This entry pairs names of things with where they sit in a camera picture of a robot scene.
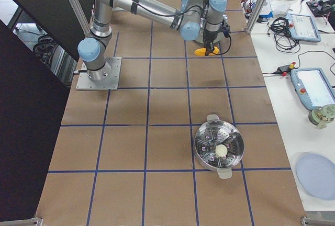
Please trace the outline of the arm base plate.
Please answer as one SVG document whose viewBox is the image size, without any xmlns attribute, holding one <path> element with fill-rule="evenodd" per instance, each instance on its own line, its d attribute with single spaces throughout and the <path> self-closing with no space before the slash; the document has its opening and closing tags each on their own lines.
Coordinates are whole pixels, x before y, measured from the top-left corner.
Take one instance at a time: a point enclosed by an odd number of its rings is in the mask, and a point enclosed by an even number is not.
<svg viewBox="0 0 335 226">
<path fill-rule="evenodd" d="M 105 58 L 105 65 L 98 71 L 90 71 L 82 64 L 76 89 L 78 91 L 116 91 L 119 85 L 122 57 L 114 56 Z"/>
</svg>

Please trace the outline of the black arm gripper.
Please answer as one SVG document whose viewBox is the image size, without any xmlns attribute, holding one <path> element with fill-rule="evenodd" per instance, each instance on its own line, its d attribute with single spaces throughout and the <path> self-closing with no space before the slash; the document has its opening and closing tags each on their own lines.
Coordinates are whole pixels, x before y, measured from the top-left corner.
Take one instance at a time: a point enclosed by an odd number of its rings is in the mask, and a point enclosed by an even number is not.
<svg viewBox="0 0 335 226">
<path fill-rule="evenodd" d="M 206 21 L 205 28 L 203 31 L 203 42 L 205 47 L 205 56 L 208 56 L 213 53 L 214 45 L 223 38 L 228 38 L 230 36 L 230 25 L 224 19 L 218 24 L 212 24 L 209 21 Z"/>
</svg>

